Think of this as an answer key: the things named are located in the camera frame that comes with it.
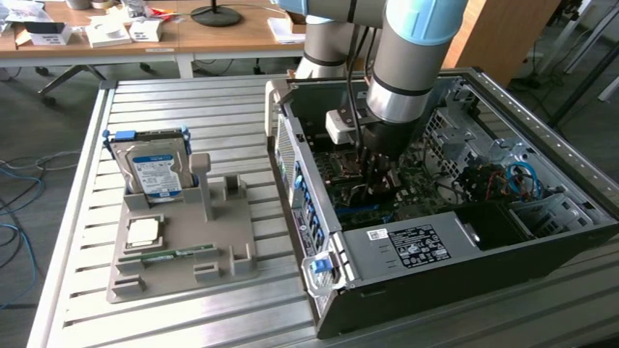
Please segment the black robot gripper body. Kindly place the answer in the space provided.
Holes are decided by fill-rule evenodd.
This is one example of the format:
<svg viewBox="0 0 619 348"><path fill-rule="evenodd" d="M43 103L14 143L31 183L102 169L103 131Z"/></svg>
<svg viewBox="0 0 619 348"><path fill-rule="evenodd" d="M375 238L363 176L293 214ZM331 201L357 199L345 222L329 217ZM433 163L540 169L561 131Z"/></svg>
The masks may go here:
<svg viewBox="0 0 619 348"><path fill-rule="evenodd" d="M362 131L362 173L386 173L398 168L399 158L407 150L418 121L369 123Z"/></svg>

